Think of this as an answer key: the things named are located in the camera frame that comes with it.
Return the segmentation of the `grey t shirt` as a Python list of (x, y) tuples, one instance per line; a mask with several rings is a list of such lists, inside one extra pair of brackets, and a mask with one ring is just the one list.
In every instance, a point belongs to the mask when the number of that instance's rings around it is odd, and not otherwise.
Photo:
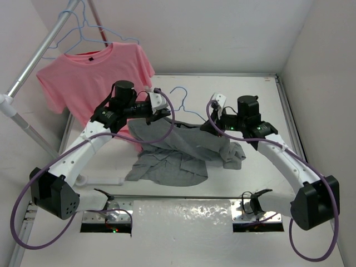
[(128, 122), (132, 137), (143, 141), (127, 181), (150, 180), (173, 187), (198, 185), (208, 178), (206, 162), (220, 161), (225, 169), (240, 170), (246, 156), (237, 142), (201, 131), (198, 125), (163, 118), (146, 124)]

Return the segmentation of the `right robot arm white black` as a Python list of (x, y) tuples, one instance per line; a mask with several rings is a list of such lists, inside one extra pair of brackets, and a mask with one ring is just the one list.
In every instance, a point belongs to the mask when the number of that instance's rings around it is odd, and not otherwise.
[(313, 170), (288, 147), (272, 124), (261, 119), (258, 97), (239, 97), (235, 114), (226, 113), (225, 103), (224, 95), (212, 95), (206, 107), (208, 121), (200, 129), (216, 136), (226, 135), (227, 131), (242, 133), (241, 141), (264, 155), (287, 179), (295, 193), (290, 217), (303, 230), (337, 219), (340, 214), (338, 180)]

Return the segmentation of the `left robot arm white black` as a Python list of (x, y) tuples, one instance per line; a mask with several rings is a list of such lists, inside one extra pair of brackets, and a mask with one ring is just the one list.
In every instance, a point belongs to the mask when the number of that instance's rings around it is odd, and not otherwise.
[(146, 93), (147, 97), (139, 101), (132, 82), (116, 81), (72, 145), (49, 166), (31, 172), (34, 204), (62, 220), (76, 212), (104, 210), (113, 196), (101, 189), (77, 192), (76, 180), (100, 148), (114, 137), (124, 138), (119, 131), (129, 119), (143, 118), (150, 125), (164, 117), (174, 117), (172, 103), (159, 88)]

